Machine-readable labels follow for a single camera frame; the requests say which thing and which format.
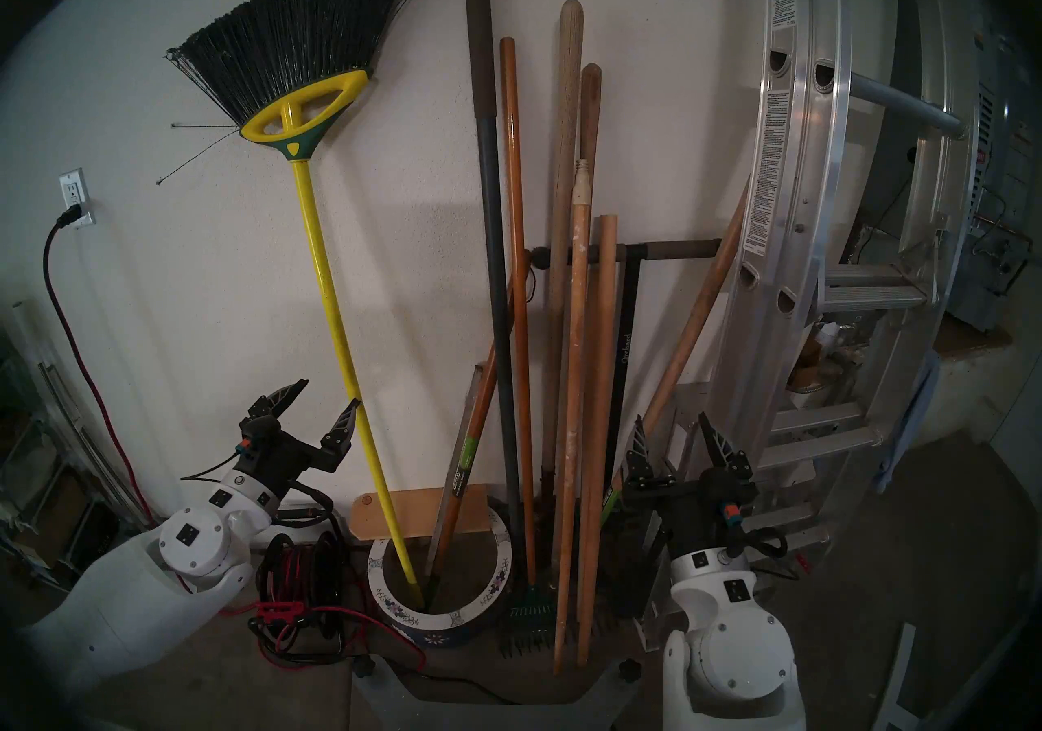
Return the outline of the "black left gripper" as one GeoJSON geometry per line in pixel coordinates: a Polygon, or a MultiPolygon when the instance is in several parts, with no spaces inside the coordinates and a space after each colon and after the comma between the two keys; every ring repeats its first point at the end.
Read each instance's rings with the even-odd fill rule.
{"type": "Polygon", "coordinates": [[[240,422],[242,440],[238,445],[238,471],[253,478],[271,493],[288,493],[291,485],[308,469],[334,473],[349,452],[361,401],[353,398],[337,417],[333,427],[322,437],[320,446],[311,446],[281,429],[277,420],[309,380],[260,396],[240,422]]]}

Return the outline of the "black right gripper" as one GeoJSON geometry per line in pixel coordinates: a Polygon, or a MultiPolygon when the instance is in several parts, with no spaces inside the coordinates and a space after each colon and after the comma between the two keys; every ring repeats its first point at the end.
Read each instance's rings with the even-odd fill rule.
{"type": "MultiPolygon", "coordinates": [[[[698,553],[722,547],[742,553],[760,543],[755,532],[742,525],[741,508],[759,494],[749,480],[753,472],[745,452],[735,448],[709,422],[708,413],[698,414],[698,424],[711,465],[726,471],[704,471],[694,482],[674,483],[650,489],[627,485],[622,497],[638,508],[653,509],[662,521],[662,545],[670,553],[698,553]]],[[[630,447],[625,455],[627,478],[650,478],[649,446],[643,415],[636,415],[630,447]]]]}

